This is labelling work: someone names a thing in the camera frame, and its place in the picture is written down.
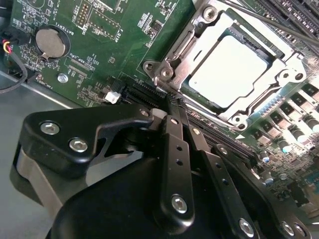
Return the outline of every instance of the wire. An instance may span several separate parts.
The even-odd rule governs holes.
[[[15,61],[15,63],[20,67],[20,69],[22,70],[22,77],[20,79],[17,79],[17,82],[9,87],[0,89],[0,94],[3,93],[7,93],[9,91],[13,91],[16,88],[18,88],[20,85],[22,85],[28,78],[28,71],[25,67],[25,65],[23,64],[23,62],[20,60],[20,58],[14,53],[12,52],[10,54],[10,57]]]
[[[4,41],[3,42],[3,50],[8,53],[8,54],[11,54],[12,53],[12,50],[10,48],[10,46],[8,46],[10,44],[9,41]]]
[[[254,17],[254,18],[258,19],[258,20],[261,20],[261,21],[263,21],[263,22],[265,22],[265,23],[267,23],[269,25],[272,25],[272,26],[274,26],[274,27],[276,27],[276,28],[278,28],[278,29],[280,29],[282,31],[285,31],[286,33],[289,33],[290,35],[292,35],[294,37],[297,37],[300,40],[302,40],[304,42],[307,42],[307,43],[319,48],[319,41],[318,40],[312,39],[312,38],[307,37],[307,36],[305,36],[305,35],[303,35],[303,34],[301,34],[299,32],[291,30],[290,28],[285,27],[285,26],[283,26],[283,25],[281,25],[281,24],[279,24],[279,23],[277,23],[275,21],[272,21],[272,20],[270,20],[270,19],[268,19],[268,18],[266,18],[264,16],[261,16],[261,15],[255,13],[255,12],[253,12],[253,11],[250,11],[249,9],[247,9],[244,6],[241,6],[241,5],[239,5],[239,4],[235,3],[235,2],[232,2],[232,1],[229,1],[229,0],[218,0],[218,1],[222,2],[222,3],[226,4],[226,5],[229,5],[229,6],[235,8],[235,9],[237,9],[239,11],[242,11],[242,12],[244,12],[244,13],[246,13],[246,14],[248,14],[248,15],[250,15],[250,16],[252,16],[252,17]]]

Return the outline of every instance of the cpu socket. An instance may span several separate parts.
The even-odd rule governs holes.
[[[159,89],[181,93],[191,109],[236,130],[286,84],[307,77],[303,56],[273,30],[214,0],[203,1],[161,62],[143,69]]]

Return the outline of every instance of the red wire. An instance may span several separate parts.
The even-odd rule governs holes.
[[[12,53],[12,50],[11,50],[11,48],[10,48],[10,46],[9,45],[7,45],[6,46],[6,49],[8,50],[8,52],[11,54]]]

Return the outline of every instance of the yellow wire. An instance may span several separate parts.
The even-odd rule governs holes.
[[[6,46],[7,46],[8,44],[10,44],[9,41],[6,41],[6,42],[3,44],[3,50],[4,50],[6,53],[10,54],[10,52],[9,52],[9,51],[7,50],[7,48],[6,48]]]

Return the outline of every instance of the silver screw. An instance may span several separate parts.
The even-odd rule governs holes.
[[[88,149],[88,145],[86,142],[80,138],[75,138],[69,143],[70,148],[72,148],[75,152],[83,153]]]
[[[282,174],[279,175],[279,178],[280,178],[280,180],[287,180],[288,176],[287,176],[286,173],[282,173]]]
[[[305,237],[307,234],[305,233],[304,229],[302,229],[297,223],[295,223],[295,228],[297,229],[297,231],[303,236]]]
[[[60,132],[60,128],[55,123],[46,122],[40,126],[40,129],[43,133],[49,135],[55,135]]]
[[[149,117],[149,116],[150,116],[150,114],[147,113],[146,111],[141,111],[141,114],[144,115],[144,116],[146,116],[146,117]]]
[[[173,76],[173,74],[174,74],[173,69],[172,69],[172,68],[167,68],[167,67],[163,68],[163,69],[161,70],[161,72],[160,72],[160,75],[161,75],[162,77],[165,77],[165,78],[170,78],[170,77]]]
[[[220,148],[219,150],[225,155],[228,154],[228,152],[227,152],[227,150],[225,148]]]
[[[171,121],[173,124],[178,124],[178,121],[175,120],[175,119],[173,119],[173,118],[171,118],[170,121]]]
[[[214,21],[216,17],[217,17],[217,9],[214,8],[213,6],[208,6],[203,11],[203,18],[208,22]]]
[[[196,129],[196,128],[193,128],[193,132],[194,132],[195,134],[197,134],[197,135],[200,135],[199,130],[198,130],[198,129]]]
[[[252,226],[243,218],[239,220],[240,229],[249,237],[254,237],[254,229]]]
[[[63,73],[58,75],[58,81],[61,83],[67,83],[69,80],[69,77]]]
[[[186,202],[184,201],[183,198],[181,198],[180,196],[174,196],[172,197],[171,199],[171,204],[173,206],[173,208],[181,213],[181,214],[184,214],[187,212],[187,204]]]
[[[291,235],[292,237],[295,235],[294,230],[288,225],[288,223],[282,222],[281,225],[285,232],[287,232],[289,235]]]

